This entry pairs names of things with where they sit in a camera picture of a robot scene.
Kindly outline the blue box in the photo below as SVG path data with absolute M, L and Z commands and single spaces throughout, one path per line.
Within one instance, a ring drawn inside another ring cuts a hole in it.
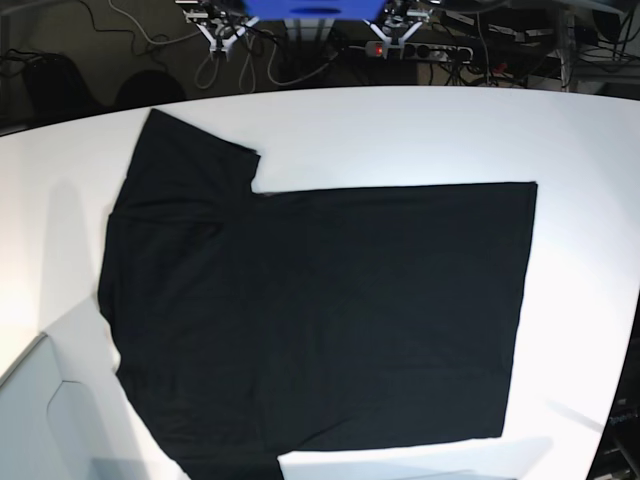
M 384 0 L 245 0 L 250 15 L 262 20 L 374 20 Z

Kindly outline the black power strip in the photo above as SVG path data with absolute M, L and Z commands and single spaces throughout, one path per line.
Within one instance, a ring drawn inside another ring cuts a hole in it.
M 469 47 L 433 43 L 387 45 L 382 41 L 369 41 L 364 46 L 350 46 L 350 49 L 362 51 L 371 58 L 385 60 L 409 60 L 468 65 L 474 59 L 474 52 Z

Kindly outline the grey plastic bin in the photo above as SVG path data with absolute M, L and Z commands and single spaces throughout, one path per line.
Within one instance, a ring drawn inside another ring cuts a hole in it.
M 88 387 L 62 378 L 41 334 L 1 375 L 3 479 L 147 479 L 118 455 Z

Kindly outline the black T-shirt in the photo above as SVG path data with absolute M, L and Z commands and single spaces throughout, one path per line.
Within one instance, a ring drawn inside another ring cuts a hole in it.
M 535 183 L 259 195 L 258 154 L 158 110 L 108 219 L 117 378 L 193 479 L 292 451 L 499 437 Z

